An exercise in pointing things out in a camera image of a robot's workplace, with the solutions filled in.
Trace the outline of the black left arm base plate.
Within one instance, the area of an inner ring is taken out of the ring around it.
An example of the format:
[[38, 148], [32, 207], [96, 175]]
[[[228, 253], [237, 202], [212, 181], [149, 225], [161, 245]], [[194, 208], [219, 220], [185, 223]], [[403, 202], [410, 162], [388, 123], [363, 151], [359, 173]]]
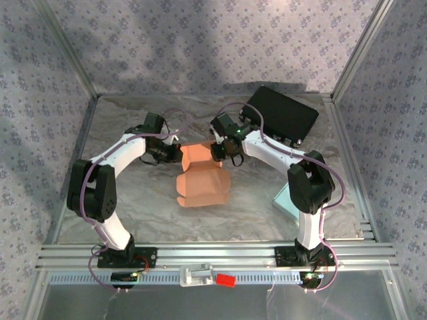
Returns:
[[157, 261], [156, 247], [135, 247], [130, 251], [108, 249], [100, 254], [97, 267], [100, 269], [154, 268]]

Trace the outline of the black right controller board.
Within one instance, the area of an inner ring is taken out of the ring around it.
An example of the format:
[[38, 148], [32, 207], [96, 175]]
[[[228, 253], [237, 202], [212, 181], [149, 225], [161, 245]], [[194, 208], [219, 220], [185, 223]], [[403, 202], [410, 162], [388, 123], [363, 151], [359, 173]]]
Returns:
[[307, 290], [317, 290], [322, 284], [323, 273], [318, 272], [300, 272], [300, 287]]

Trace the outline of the aluminium mounting rail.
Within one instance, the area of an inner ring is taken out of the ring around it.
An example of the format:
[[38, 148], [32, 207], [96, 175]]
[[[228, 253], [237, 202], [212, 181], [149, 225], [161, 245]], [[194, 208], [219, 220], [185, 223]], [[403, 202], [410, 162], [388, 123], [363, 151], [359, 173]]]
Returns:
[[[291, 242], [239, 241], [205, 243], [154, 243], [158, 269], [179, 269], [182, 265], [210, 263], [217, 269], [266, 269], [276, 266], [274, 249], [287, 247]], [[397, 268], [398, 261], [390, 243], [375, 241], [331, 241], [343, 270]], [[45, 245], [42, 247], [36, 270], [70, 271], [87, 268], [91, 244]]]

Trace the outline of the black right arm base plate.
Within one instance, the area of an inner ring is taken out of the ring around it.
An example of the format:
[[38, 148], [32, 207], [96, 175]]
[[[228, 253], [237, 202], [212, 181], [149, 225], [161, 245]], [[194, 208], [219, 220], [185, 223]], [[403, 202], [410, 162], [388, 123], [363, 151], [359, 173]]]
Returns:
[[277, 267], [332, 267], [336, 264], [331, 250], [322, 245], [312, 250], [296, 246], [275, 247], [274, 257]]

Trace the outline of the aluminium frame post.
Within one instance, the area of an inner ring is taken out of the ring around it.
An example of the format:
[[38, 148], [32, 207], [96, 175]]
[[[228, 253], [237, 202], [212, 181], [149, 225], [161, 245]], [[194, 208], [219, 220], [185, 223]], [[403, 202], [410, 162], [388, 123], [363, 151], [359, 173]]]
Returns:
[[340, 78], [338, 79], [330, 97], [333, 103], [338, 103], [343, 97], [346, 89], [354, 78], [358, 68], [361, 66], [366, 54], [369, 52], [376, 35], [380, 31], [383, 22], [388, 16], [395, 0], [378, 0], [364, 31], [362, 32], [356, 46]]

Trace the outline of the aluminium table side rail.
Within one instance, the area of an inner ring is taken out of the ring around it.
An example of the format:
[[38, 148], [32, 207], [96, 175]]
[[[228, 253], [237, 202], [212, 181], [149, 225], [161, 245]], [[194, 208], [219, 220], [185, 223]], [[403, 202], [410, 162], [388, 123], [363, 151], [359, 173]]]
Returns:
[[99, 96], [92, 97], [89, 99], [89, 102], [87, 104], [83, 121], [79, 129], [79, 133], [77, 135], [73, 152], [71, 154], [71, 158], [67, 167], [65, 179], [59, 194], [59, 201], [58, 201], [59, 205], [51, 213], [52, 220], [47, 230], [47, 238], [43, 243], [44, 245], [54, 245], [54, 244], [57, 244], [58, 242], [58, 238], [60, 236], [60, 232], [63, 224], [64, 214], [67, 211], [67, 192], [69, 188], [71, 170], [72, 170], [74, 161], [79, 159], [83, 153], [83, 150], [87, 141], [87, 137], [89, 135], [89, 130], [93, 121], [93, 116], [95, 114], [95, 110], [97, 107], [98, 100], [99, 100]]
[[340, 110], [335, 106], [333, 99], [327, 93], [322, 93], [322, 100], [326, 113], [334, 131], [335, 140], [338, 142], [338, 150], [348, 182], [347, 195], [351, 195], [356, 206], [356, 215], [362, 226], [364, 240], [381, 242], [381, 236], [375, 224], [372, 206], [367, 196], [366, 188], [354, 155], [350, 138], [347, 134], [344, 120]]

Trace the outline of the black hard case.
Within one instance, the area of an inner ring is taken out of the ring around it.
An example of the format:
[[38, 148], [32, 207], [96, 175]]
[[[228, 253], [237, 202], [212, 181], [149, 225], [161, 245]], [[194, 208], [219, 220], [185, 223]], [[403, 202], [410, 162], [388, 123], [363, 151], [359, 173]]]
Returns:
[[319, 113], [265, 86], [259, 87], [240, 110], [239, 119], [254, 126], [264, 124], [264, 133], [298, 148], [314, 126]]

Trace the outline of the light blue paper box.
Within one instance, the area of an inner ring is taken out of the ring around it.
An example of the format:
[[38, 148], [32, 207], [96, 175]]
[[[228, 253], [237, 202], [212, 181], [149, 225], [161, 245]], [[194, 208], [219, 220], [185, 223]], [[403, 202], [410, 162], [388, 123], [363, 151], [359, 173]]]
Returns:
[[274, 197], [272, 206], [283, 213], [289, 220], [296, 225], [299, 224], [299, 210], [293, 204], [290, 197], [289, 184], [286, 183], [280, 192]]

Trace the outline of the black controller board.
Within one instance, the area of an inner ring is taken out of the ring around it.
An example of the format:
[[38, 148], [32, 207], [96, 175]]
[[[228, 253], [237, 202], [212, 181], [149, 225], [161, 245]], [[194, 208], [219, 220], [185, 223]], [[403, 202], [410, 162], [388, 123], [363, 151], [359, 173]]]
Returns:
[[115, 289], [131, 289], [137, 283], [138, 276], [136, 272], [113, 272], [110, 282]]
[[307, 290], [317, 290], [322, 284], [323, 273], [318, 272], [300, 272], [300, 287]]

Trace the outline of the red plastic block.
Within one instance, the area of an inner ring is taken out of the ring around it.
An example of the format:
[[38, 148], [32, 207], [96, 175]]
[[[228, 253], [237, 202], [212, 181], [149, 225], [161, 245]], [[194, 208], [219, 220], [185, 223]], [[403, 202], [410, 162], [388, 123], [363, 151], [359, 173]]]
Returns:
[[216, 284], [224, 287], [233, 288], [236, 286], [236, 277], [233, 275], [218, 273], [216, 275]]

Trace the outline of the white plastic bracket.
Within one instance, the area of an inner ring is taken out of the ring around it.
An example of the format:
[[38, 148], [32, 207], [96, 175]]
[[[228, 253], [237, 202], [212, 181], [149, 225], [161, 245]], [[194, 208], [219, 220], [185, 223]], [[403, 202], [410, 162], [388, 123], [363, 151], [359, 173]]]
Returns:
[[179, 268], [179, 284], [181, 287], [213, 285], [213, 265], [210, 263], [182, 265]]

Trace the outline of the orange brown paper box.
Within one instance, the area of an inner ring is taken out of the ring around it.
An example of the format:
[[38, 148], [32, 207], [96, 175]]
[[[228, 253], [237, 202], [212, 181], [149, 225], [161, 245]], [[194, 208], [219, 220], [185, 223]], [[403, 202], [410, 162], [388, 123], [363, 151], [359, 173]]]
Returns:
[[182, 207], [223, 205], [230, 198], [230, 172], [214, 161], [211, 142], [182, 145], [181, 166], [177, 176], [177, 202]]

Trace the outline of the grey metal panel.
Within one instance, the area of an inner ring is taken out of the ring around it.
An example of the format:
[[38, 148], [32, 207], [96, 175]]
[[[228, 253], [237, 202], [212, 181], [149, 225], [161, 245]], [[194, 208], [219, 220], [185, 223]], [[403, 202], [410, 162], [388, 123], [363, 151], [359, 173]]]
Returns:
[[50, 285], [42, 272], [21, 320], [414, 320], [390, 269], [343, 271], [332, 285]]

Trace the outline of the black left controller board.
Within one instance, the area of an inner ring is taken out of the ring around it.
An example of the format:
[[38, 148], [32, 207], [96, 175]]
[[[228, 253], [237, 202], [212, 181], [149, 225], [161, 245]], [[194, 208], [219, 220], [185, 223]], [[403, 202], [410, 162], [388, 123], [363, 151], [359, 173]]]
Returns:
[[136, 272], [113, 272], [110, 282], [115, 289], [131, 289], [137, 283], [138, 276]]

